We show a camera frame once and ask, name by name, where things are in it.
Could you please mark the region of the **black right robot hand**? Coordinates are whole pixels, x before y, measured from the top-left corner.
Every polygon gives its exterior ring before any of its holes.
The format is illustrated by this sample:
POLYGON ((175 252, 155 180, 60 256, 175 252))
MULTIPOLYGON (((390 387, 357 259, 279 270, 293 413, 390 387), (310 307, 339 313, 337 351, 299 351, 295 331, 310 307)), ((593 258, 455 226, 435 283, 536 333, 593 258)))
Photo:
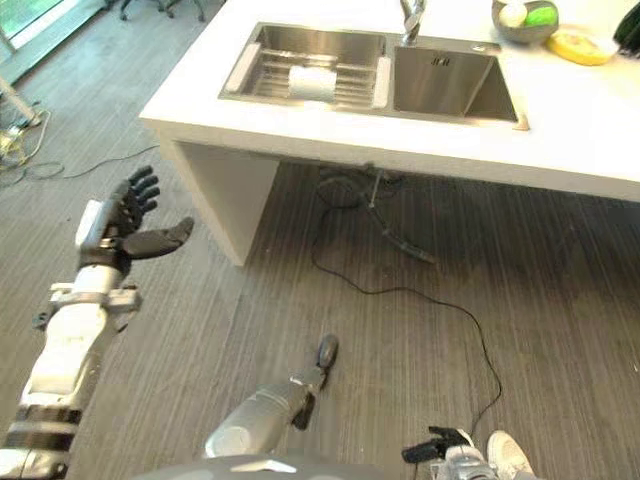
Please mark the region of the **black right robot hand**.
POLYGON ((456 446, 474 446, 471 437, 462 429, 430 426, 429 440, 401 451, 402 459, 407 464, 420 464, 436 459, 444 459, 449 448, 456 446))

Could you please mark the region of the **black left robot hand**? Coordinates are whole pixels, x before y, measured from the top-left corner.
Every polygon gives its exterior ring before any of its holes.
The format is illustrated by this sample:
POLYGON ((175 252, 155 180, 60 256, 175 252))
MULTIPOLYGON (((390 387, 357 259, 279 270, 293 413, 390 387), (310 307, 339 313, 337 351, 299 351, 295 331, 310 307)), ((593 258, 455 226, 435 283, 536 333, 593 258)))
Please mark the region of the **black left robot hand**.
POLYGON ((188 241, 194 228, 189 216, 172 227, 141 229, 145 215, 157 207, 158 183, 153 168, 144 166, 107 199, 87 203, 75 236, 81 268, 101 265, 125 272, 133 261, 168 255, 188 241))

